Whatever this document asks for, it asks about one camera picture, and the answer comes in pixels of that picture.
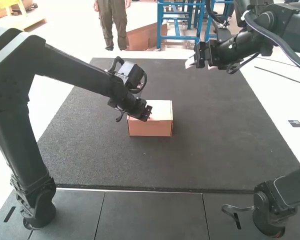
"small label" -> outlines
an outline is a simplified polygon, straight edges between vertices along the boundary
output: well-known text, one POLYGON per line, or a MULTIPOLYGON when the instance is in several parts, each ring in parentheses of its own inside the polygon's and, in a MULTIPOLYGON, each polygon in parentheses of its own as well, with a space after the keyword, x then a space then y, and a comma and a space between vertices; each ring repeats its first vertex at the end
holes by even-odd
POLYGON ((128 77, 119 73, 115 73, 114 74, 116 77, 121 78, 123 80, 123 84, 126 84, 126 82, 128 81, 128 77))
POLYGON ((300 122, 298 120, 288 120, 292 127, 300 128, 300 122))

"white floor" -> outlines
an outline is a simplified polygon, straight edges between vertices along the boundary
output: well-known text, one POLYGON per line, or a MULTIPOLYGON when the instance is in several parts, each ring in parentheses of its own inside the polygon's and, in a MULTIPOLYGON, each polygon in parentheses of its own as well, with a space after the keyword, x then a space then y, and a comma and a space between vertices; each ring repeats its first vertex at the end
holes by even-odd
MULTIPOLYGON (((31 33, 45 38, 48 44, 85 62, 89 62, 92 57, 113 58, 117 55, 123 58, 187 59, 192 54, 191 50, 173 48, 168 48, 162 52, 119 52, 117 50, 107 52, 104 50, 98 14, 92 8, 93 0, 80 1, 80 3, 77 0, 37 0, 36 2, 39 5, 38 11, 47 16, 48 23, 31 33)), ((133 2, 127 14, 128 30, 157 21, 156 4, 153 3, 133 2)), ((291 63, 280 49, 275 49, 270 59, 291 63)), ((255 59, 241 70, 283 138, 300 161, 300 128, 292 127, 288 122, 288 120, 300 121, 300 84, 256 69, 255 66, 298 81, 300 81, 300 70, 295 66, 260 58, 255 59)), ((28 106, 31 124, 37 140, 43 134, 72 87, 72 85, 46 77, 35 77, 29 93, 30 102, 28 106)), ((0 152, 0 208, 12 190, 9 180, 10 172, 0 152)))

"wooden pallet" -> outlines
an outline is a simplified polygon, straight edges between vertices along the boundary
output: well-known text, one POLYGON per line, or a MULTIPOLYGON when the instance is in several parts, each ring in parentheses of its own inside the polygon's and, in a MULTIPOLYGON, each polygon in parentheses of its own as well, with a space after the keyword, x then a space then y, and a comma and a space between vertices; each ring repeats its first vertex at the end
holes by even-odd
POLYGON ((6 17, 0 19, 0 27, 6 28, 16 28, 22 31, 25 29, 37 24, 37 23, 46 23, 47 19, 35 12, 32 14, 27 14, 26 9, 22 3, 22 0, 0 0, 0 9, 6 9, 6 17), (11 16, 10 6, 18 4, 22 15, 20 16, 11 16))

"black wire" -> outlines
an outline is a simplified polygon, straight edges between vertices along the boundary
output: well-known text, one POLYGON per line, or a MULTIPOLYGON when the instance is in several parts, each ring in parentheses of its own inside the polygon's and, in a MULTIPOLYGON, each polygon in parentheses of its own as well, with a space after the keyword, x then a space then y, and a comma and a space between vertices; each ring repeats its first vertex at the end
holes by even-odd
POLYGON ((300 57, 295 53, 295 51, 293 51, 293 49, 288 45, 288 43, 286 41, 284 41, 281 37, 279 37, 278 35, 274 34, 273 32, 265 29, 264 27, 258 25, 257 23, 255 23, 254 19, 253 19, 253 13, 251 13, 250 11, 247 12, 244 15, 245 18, 245 22, 255 31, 257 31, 258 33, 262 34, 263 36, 265 36, 266 38, 270 39, 271 41, 273 41, 275 44, 277 44, 282 51, 287 55, 287 57, 300 68, 300 57))
POLYGON ((148 82, 148 76, 145 72, 143 72, 143 77, 144 77, 144 83, 142 85, 142 87, 140 89, 130 89, 130 92, 132 94, 138 94, 140 93, 146 86, 147 82, 148 82))
POLYGON ((117 63, 120 63, 121 65, 123 65, 125 63, 125 61, 117 56, 113 61, 112 61, 112 64, 111 64, 111 67, 109 68, 108 72, 111 73, 113 71, 115 71, 116 69, 116 66, 117 66, 117 63))
POLYGON ((222 21, 221 19, 219 19, 211 10, 211 1, 210 0, 206 0, 205 1, 205 9, 206 12, 210 15, 210 17, 212 17, 213 20, 215 20, 216 22, 223 24, 224 21, 222 21))
POLYGON ((276 72, 274 72, 274 71, 270 71, 270 70, 267 70, 267 69, 264 69, 264 68, 261 68, 261 67, 258 67, 258 66, 254 66, 254 67, 255 67, 256 69, 260 69, 260 70, 263 70, 263 71, 266 71, 266 72, 269 72, 269 73, 278 75, 278 76, 280 76, 280 77, 282 77, 282 78, 285 78, 285 79, 288 79, 288 80, 290 80, 290 81, 293 81, 293 82, 296 82, 296 83, 300 84, 300 81, 294 80, 294 79, 292 79, 292 78, 290 78, 290 77, 287 77, 287 76, 283 76, 283 75, 281 75, 281 74, 279 74, 279 73, 276 73, 276 72))
POLYGON ((255 59, 256 57, 258 57, 260 53, 257 52, 255 53, 252 57, 250 57, 248 60, 244 61, 243 63, 239 64, 239 66, 234 67, 235 63, 230 64, 227 69, 226 69, 226 73, 227 74, 235 74, 236 72, 238 72, 238 70, 240 68, 242 68, 244 65, 246 65, 247 63, 251 62, 253 59, 255 59))
POLYGON ((282 62, 282 61, 277 61, 277 60, 273 60, 273 59, 269 59, 269 58, 264 58, 264 57, 257 57, 257 59, 263 59, 263 60, 268 60, 268 61, 272 61, 272 62, 276 62, 276 63, 280 63, 280 64, 285 64, 285 65, 289 65, 291 67, 296 67, 296 65, 292 65, 292 64, 289 64, 289 63, 285 63, 285 62, 282 62))

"black rubber mat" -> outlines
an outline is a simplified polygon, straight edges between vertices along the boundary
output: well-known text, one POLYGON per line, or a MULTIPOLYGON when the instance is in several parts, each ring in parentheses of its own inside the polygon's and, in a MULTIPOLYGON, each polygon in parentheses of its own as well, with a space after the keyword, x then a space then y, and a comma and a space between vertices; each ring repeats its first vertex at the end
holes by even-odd
POLYGON ((95 240, 209 240, 202 194, 106 192, 95 240))
MULTIPOLYGON (((237 212, 239 224, 221 211, 224 204, 239 208, 254 205, 252 194, 211 194, 204 193, 204 207, 210 240, 270 240, 274 239, 262 234, 255 226, 253 211, 237 212)), ((284 235, 280 240, 300 240, 300 207, 295 216, 289 218, 284 235)))
MULTIPOLYGON (((129 137, 106 97, 75 87, 38 142, 60 186, 249 191, 300 168, 240 72, 130 61, 148 74, 143 98, 172 100, 172 137, 129 137)), ((91 63, 107 69, 112 59, 91 63)))
POLYGON ((104 196, 103 191, 58 189, 52 200, 54 219, 31 231, 23 225, 21 205, 13 191, 0 210, 0 240, 94 240, 104 196))

